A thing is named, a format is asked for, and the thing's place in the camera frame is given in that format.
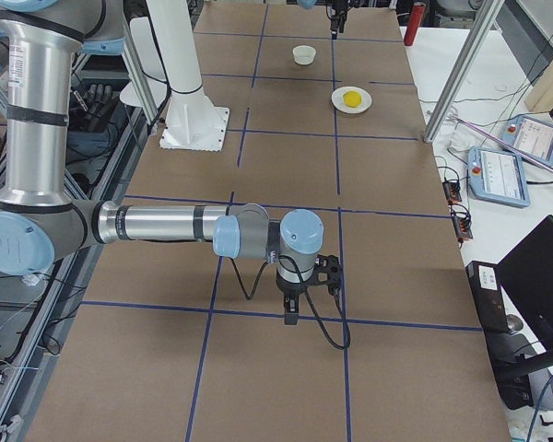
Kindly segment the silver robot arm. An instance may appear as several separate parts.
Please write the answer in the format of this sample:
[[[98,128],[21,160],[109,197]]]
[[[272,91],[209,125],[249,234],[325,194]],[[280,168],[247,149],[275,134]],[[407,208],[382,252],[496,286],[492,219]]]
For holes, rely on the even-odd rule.
[[[273,220],[256,204],[134,206],[65,194],[72,59],[124,50],[119,1],[2,1],[9,39],[6,182],[0,189],[0,272],[27,275],[84,248],[116,240],[209,242],[233,260],[276,266],[284,320],[318,281],[324,226],[297,209]]]

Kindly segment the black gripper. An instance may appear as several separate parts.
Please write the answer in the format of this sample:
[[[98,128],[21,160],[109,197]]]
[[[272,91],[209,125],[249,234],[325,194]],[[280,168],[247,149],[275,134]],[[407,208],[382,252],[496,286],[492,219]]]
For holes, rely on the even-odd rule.
[[[347,21],[347,11],[349,10],[348,0],[331,0],[329,6],[333,12],[330,16],[330,31],[332,33],[343,33]]]
[[[284,297],[284,323],[286,325],[297,325],[300,315],[299,297],[312,283],[310,281],[293,283],[278,274],[276,285]]]

